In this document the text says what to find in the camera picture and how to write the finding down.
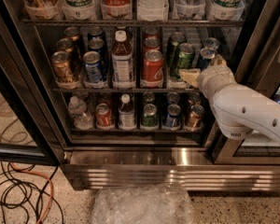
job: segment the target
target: bottle cap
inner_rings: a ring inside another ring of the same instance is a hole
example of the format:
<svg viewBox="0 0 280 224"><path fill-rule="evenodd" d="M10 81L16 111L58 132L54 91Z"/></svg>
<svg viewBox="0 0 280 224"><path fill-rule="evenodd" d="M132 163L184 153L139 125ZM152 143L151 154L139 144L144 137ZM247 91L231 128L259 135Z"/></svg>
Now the bottle cap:
<svg viewBox="0 0 280 224"><path fill-rule="evenodd" d="M72 105L76 105L78 103L78 98L76 96L71 97L70 103Z"/></svg>
<svg viewBox="0 0 280 224"><path fill-rule="evenodd" d="M127 39L127 34L125 33L125 31L116 31L115 32L115 39L118 41L118 42L122 42L122 41L125 41Z"/></svg>
<svg viewBox="0 0 280 224"><path fill-rule="evenodd" d="M130 95L127 94L127 93L124 93L121 95L121 101L124 103L124 104L127 104L130 102Z"/></svg>

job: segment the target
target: white robotic arm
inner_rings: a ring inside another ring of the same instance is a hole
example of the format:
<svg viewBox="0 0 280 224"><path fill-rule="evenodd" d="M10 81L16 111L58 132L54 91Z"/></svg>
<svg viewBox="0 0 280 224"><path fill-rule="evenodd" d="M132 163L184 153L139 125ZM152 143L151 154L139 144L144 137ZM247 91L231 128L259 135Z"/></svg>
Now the white robotic arm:
<svg viewBox="0 0 280 224"><path fill-rule="evenodd" d="M199 75L198 87L224 135L243 140L257 130L280 144L280 104L236 83L229 67L209 66Z"/></svg>

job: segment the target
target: orange cable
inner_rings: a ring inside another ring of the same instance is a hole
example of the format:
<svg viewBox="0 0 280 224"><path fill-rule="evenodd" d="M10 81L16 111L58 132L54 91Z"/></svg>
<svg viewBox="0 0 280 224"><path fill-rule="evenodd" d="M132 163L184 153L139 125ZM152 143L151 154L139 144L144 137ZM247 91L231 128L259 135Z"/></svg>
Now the orange cable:
<svg viewBox="0 0 280 224"><path fill-rule="evenodd" d="M46 215L49 212L49 208L50 208L50 206L52 204L52 201L53 201L53 183L52 183L52 181L49 179L49 177L47 175L41 174L39 172L34 172L34 171L28 171L28 170L25 170L25 169L20 169L20 168L16 167L16 165L13 162L10 165L11 165L11 167L15 171L18 171L18 172L21 172L21 173L26 173L26 174L29 174L29 175L42 176L42 177L46 178L48 180L48 182L49 182L49 185L50 185L49 201L48 201L48 204L47 204L43 214L41 215L39 220L36 222L36 224L39 224L40 222L42 222L45 219Z"/></svg>

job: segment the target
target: beverage cooler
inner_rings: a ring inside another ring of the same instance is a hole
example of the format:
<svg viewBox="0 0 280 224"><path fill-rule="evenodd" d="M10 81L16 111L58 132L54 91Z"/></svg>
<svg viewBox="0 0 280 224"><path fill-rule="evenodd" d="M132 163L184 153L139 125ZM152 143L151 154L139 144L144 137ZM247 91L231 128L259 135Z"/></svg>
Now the beverage cooler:
<svg viewBox="0 0 280 224"><path fill-rule="evenodd" d="M36 143L0 160L60 165L74 189L280 191L280 144L222 134L197 85L227 65L280 104L280 0L117 2L0 0L0 92Z"/></svg>

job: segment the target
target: plastic wrap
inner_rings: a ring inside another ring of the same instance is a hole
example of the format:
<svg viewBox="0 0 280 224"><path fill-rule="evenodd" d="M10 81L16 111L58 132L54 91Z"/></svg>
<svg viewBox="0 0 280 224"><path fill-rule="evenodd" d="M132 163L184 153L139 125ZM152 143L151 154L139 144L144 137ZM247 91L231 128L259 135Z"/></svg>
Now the plastic wrap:
<svg viewBox="0 0 280 224"><path fill-rule="evenodd" d="M177 185L102 189L91 224L190 224L192 210L187 191Z"/></svg>

